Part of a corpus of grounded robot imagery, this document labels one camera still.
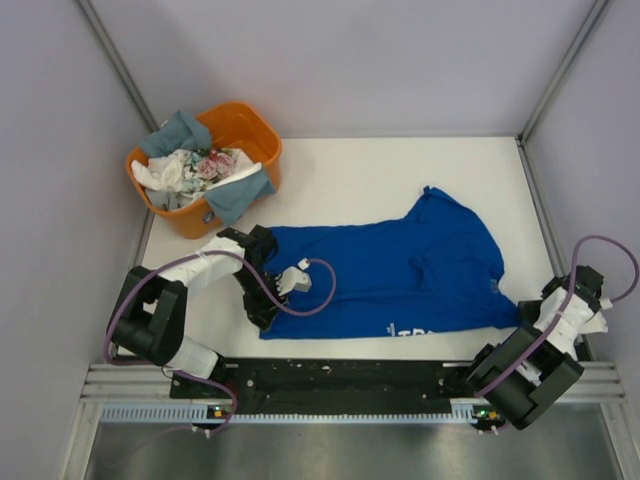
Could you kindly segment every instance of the metal frame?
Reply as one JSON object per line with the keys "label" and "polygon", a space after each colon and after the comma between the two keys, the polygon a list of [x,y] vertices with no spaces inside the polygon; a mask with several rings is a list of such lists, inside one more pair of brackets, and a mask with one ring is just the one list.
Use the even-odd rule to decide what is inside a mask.
{"label": "metal frame", "polygon": [[[138,115],[149,131],[157,130],[158,123],[122,60],[118,50],[105,29],[91,0],[73,0],[96,41],[102,48],[108,63],[124,87]],[[548,205],[540,191],[539,180],[530,161],[526,144],[539,125],[545,112],[556,98],[561,86],[575,65],[587,41],[602,22],[611,0],[595,0],[580,30],[563,57],[557,71],[541,96],[522,133],[516,138],[527,183],[540,223],[540,228],[549,258],[556,275],[567,272],[566,256],[558,242],[553,228]],[[141,262],[149,239],[153,215],[147,213],[138,241],[134,264]],[[640,435],[615,365],[611,362],[588,362],[583,364],[585,373],[581,380],[559,401],[561,403],[597,403],[602,406],[604,421],[608,429],[612,447],[617,456],[625,480],[640,479]],[[84,478],[97,435],[98,424],[106,403],[136,403],[161,405],[202,404],[215,405],[215,401],[173,400],[169,398],[170,380],[154,366],[113,367],[91,365],[68,441],[60,479],[77,480]],[[460,398],[453,405],[480,405],[484,400]]]}

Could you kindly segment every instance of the white wall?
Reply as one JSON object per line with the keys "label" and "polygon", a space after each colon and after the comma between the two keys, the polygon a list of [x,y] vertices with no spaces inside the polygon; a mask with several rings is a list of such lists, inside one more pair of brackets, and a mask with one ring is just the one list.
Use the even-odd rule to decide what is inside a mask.
{"label": "white wall", "polygon": [[[581,236],[602,233],[640,258],[639,24],[640,2],[612,2],[529,146],[567,254]],[[612,247],[584,253],[609,292],[631,281],[628,261]],[[610,333],[597,345],[617,362],[640,414],[640,291],[607,317]]]}
{"label": "white wall", "polygon": [[53,478],[143,209],[141,122],[69,0],[0,15],[0,477]]}
{"label": "white wall", "polygon": [[516,134],[593,0],[94,0],[163,121],[244,99],[286,137]]}

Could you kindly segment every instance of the blue cloth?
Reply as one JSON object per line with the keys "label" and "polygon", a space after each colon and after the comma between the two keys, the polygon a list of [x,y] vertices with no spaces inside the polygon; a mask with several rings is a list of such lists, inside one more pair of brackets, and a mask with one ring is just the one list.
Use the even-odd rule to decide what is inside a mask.
{"label": "blue cloth", "polygon": [[149,158],[166,157],[179,148],[193,151],[211,148],[211,133],[193,115],[178,111],[160,130],[147,135],[140,148]]}
{"label": "blue cloth", "polygon": [[233,225],[251,205],[251,202],[276,193],[269,175],[261,168],[248,177],[212,188],[204,198],[222,223]]}
{"label": "blue cloth", "polygon": [[[354,338],[516,326],[515,305],[498,290],[504,264],[482,221],[437,188],[400,220],[339,227],[275,227],[281,272],[302,258],[322,258],[337,275],[333,301],[320,313],[280,312],[261,338]],[[313,286],[292,292],[290,307],[310,310],[331,287],[322,265]]]}

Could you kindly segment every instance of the orange laundry basket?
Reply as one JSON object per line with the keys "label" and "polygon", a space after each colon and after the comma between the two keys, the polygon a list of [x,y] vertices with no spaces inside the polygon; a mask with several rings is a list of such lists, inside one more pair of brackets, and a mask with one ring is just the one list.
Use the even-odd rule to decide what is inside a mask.
{"label": "orange laundry basket", "polygon": [[[196,119],[209,129],[215,147],[241,148],[254,163],[262,163],[271,183],[278,189],[282,140],[250,105],[242,102],[223,103],[197,115]],[[177,233],[186,238],[200,238],[222,223],[204,198],[171,212],[154,207],[133,175],[131,164],[134,160],[148,165],[149,157],[139,147],[135,148],[127,157],[127,173],[147,207],[165,218]]]}

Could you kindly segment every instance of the white table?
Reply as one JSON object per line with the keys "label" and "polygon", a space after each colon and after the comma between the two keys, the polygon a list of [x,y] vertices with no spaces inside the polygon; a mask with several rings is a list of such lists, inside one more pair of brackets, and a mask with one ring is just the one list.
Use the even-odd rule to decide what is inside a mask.
{"label": "white table", "polygon": [[[512,300],[535,299],[552,277],[513,138],[284,140],[278,193],[234,227],[366,224],[399,218],[426,185],[473,209],[500,246]],[[185,240],[156,217],[143,264],[158,267],[209,241]],[[470,360],[508,331],[484,328],[416,337],[260,340],[231,276],[189,299],[186,333],[225,356]]]}

